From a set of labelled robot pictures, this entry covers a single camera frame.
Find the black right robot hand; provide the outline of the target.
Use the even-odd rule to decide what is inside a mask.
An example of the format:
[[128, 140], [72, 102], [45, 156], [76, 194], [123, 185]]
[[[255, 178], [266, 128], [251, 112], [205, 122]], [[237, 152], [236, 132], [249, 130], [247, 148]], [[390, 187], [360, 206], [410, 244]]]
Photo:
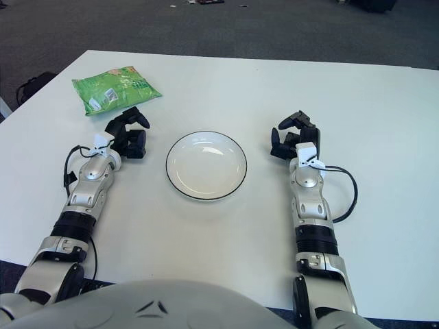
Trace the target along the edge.
[[283, 160], [291, 160], [297, 156], [297, 144], [311, 142], [316, 147], [317, 157], [319, 157], [320, 130], [311, 122], [309, 116], [303, 111], [298, 111], [288, 116], [278, 125], [280, 130], [291, 127], [297, 128], [299, 134], [288, 132], [283, 143], [280, 140], [278, 130], [275, 127], [272, 128], [270, 154]]

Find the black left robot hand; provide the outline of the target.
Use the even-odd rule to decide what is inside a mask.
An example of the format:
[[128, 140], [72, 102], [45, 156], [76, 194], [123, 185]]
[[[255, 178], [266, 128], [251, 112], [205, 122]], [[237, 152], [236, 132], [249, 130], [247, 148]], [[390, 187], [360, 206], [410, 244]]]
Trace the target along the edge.
[[105, 132], [113, 136], [110, 148], [120, 156], [142, 159], [146, 155], [146, 131], [144, 129], [127, 130], [126, 126], [133, 123], [138, 123], [144, 129], [150, 129], [149, 121], [136, 106], [133, 106], [111, 120]]

